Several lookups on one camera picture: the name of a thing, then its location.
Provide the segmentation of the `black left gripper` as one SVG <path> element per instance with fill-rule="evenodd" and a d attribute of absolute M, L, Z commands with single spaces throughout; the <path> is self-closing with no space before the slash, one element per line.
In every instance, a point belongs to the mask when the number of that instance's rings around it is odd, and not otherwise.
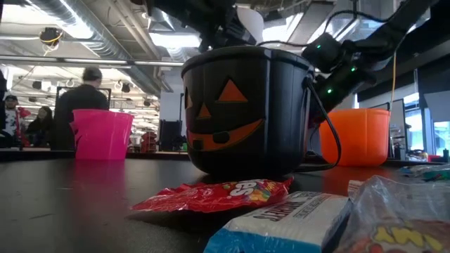
<path fill-rule="evenodd" d="M 257 40 L 239 20 L 236 0 L 149 0 L 158 8 L 200 34 L 199 51 L 227 46 L 255 45 Z"/>

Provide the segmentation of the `black jack-o'-lantern bucket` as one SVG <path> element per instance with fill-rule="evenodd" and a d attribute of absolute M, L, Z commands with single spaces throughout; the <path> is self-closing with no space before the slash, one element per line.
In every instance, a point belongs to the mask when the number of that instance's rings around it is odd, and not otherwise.
<path fill-rule="evenodd" d="M 232 46 L 187 60 L 188 156 L 214 176 L 281 176 L 299 168 L 313 67 L 278 49 Z"/>

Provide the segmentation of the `white blue Hershey's bar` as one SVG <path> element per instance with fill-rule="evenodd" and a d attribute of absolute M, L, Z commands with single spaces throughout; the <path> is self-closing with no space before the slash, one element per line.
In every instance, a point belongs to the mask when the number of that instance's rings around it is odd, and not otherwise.
<path fill-rule="evenodd" d="M 351 207 L 345 196 L 298 191 L 231 219 L 204 253 L 323 253 Z"/>
<path fill-rule="evenodd" d="M 426 165 L 405 166 L 399 169 L 399 172 L 406 176 L 420 176 L 427 169 Z"/>

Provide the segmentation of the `clear wrapper yellow-lettered candy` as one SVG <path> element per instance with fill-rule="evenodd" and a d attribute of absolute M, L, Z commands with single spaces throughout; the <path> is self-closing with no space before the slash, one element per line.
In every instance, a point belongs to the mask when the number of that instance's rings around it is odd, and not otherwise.
<path fill-rule="evenodd" d="M 333 253 L 450 253 L 450 183 L 351 180 L 346 228 Z"/>

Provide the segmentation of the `white shade table lamp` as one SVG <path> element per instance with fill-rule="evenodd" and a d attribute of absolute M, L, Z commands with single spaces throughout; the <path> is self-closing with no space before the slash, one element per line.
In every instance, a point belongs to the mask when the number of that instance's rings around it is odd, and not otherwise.
<path fill-rule="evenodd" d="M 255 39 L 256 44 L 263 42 L 264 19 L 260 13 L 250 8 L 237 7 L 239 21 Z"/>

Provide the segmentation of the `black cabinet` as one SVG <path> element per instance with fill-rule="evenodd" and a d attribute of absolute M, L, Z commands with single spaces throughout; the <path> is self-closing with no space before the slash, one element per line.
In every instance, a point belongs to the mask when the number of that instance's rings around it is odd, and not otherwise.
<path fill-rule="evenodd" d="M 160 151 L 171 152 L 180 151 L 183 137 L 181 136 L 181 122 L 160 120 L 159 128 Z"/>

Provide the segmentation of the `red cart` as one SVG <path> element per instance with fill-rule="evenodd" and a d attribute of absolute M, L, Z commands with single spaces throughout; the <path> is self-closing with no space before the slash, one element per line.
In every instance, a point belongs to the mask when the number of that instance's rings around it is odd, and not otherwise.
<path fill-rule="evenodd" d="M 157 134 L 153 131 L 146 132 L 141 137 L 141 153 L 155 153 L 157 151 Z"/>

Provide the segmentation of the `orange jack-o'-lantern bucket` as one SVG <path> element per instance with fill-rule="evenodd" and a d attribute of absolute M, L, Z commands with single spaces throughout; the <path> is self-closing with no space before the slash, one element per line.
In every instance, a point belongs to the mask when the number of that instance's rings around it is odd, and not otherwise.
<path fill-rule="evenodd" d="M 327 122 L 319 127 L 321 155 L 328 163 L 344 167 L 375 167 L 388 154 L 390 112 L 362 108 L 335 110 L 328 114 L 341 144 L 341 156 Z"/>

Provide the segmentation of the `red Skittles packet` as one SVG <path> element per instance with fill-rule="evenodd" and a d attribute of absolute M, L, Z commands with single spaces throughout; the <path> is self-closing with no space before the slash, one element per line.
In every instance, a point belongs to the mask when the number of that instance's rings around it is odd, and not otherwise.
<path fill-rule="evenodd" d="M 283 200 L 292 182 L 293 179 L 289 178 L 281 182 L 253 179 L 216 184 L 183 184 L 178 188 L 165 188 L 131 208 L 146 212 L 188 210 L 211 213 L 239 207 L 263 207 Z"/>

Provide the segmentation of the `pink plastic bucket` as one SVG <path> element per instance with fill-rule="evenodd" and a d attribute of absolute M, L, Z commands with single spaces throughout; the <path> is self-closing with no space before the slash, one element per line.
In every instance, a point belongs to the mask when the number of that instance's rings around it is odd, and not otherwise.
<path fill-rule="evenodd" d="M 78 109 L 70 123 L 77 160 L 124 160 L 133 115 L 109 110 Z"/>

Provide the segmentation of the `person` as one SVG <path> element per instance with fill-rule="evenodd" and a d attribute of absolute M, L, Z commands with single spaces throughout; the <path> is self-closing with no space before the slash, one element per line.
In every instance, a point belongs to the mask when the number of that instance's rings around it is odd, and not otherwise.
<path fill-rule="evenodd" d="M 39 108 L 37 117 L 27 127 L 26 137 L 32 147 L 48 147 L 53 124 L 52 110 L 48 106 Z"/>
<path fill-rule="evenodd" d="M 59 97 L 53 117 L 51 130 L 51 150 L 73 150 L 75 138 L 70 123 L 73 110 L 97 109 L 108 110 L 106 96 L 98 90 L 103 74 L 97 67 L 86 67 L 82 75 L 82 84 L 66 91 Z"/>
<path fill-rule="evenodd" d="M 0 111 L 0 148 L 12 148 L 20 145 L 18 99 L 14 95 L 7 95 L 4 109 Z"/>

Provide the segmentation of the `pale small desk object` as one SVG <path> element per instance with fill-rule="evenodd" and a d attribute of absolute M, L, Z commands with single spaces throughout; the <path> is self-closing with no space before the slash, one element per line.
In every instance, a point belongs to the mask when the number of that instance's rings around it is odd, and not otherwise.
<path fill-rule="evenodd" d="M 406 158 L 408 161 L 428 162 L 428 154 L 424 150 L 408 150 Z"/>

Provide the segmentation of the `red desk lamp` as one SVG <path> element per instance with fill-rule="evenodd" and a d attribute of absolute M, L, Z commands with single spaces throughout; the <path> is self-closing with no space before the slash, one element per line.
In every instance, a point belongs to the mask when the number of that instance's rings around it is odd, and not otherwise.
<path fill-rule="evenodd" d="M 26 137 L 27 127 L 25 125 L 25 118 L 30 115 L 31 112 L 29 110 L 22 107 L 16 108 L 16 123 L 18 125 L 16 129 L 16 136 L 21 148 L 29 145 L 29 141 Z"/>

